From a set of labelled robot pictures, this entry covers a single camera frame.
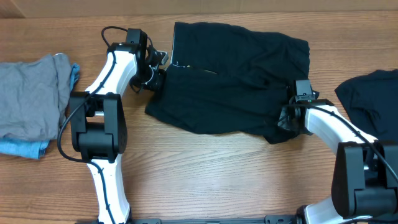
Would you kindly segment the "black shorts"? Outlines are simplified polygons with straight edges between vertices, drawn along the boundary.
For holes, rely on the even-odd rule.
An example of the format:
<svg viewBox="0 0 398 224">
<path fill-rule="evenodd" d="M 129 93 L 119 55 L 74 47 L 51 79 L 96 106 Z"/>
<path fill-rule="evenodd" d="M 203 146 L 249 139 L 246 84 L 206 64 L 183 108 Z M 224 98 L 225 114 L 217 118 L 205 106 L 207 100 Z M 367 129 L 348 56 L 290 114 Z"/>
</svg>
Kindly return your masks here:
<svg viewBox="0 0 398 224">
<path fill-rule="evenodd" d="M 308 78 L 306 40 L 229 24 L 176 22 L 162 88 L 146 106 L 161 122 L 196 134 L 241 131 L 278 144 L 296 131 L 278 126 L 288 87 Z"/>
</svg>

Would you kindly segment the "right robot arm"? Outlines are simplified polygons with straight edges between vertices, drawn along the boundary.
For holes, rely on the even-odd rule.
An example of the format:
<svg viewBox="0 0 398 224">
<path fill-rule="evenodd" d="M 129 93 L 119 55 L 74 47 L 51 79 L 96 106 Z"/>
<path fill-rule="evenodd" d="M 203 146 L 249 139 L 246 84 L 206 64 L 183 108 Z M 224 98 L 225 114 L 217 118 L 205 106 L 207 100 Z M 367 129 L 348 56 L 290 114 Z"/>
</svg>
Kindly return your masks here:
<svg viewBox="0 0 398 224">
<path fill-rule="evenodd" d="M 331 195 L 304 205 L 286 223 L 397 223 L 397 143 L 380 141 L 318 99 L 310 80 L 287 89 L 278 127 L 318 136 L 335 154 Z"/>
</svg>

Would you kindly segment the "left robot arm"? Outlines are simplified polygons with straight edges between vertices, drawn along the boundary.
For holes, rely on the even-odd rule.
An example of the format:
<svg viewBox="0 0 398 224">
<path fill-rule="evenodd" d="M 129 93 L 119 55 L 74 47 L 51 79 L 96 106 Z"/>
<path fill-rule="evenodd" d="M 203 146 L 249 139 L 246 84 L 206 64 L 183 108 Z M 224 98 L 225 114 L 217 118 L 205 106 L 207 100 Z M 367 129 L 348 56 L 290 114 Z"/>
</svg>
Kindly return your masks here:
<svg viewBox="0 0 398 224">
<path fill-rule="evenodd" d="M 126 29 L 126 40 L 107 45 L 107 60 L 97 79 L 83 92 L 70 95 L 72 145 L 87 164 L 96 189 L 96 223 L 132 223 L 131 206 L 124 191 L 122 154 L 127 126 L 122 96 L 127 87 L 140 93 L 158 91 L 165 79 L 161 67 L 168 54 L 154 48 L 140 29 Z"/>
</svg>

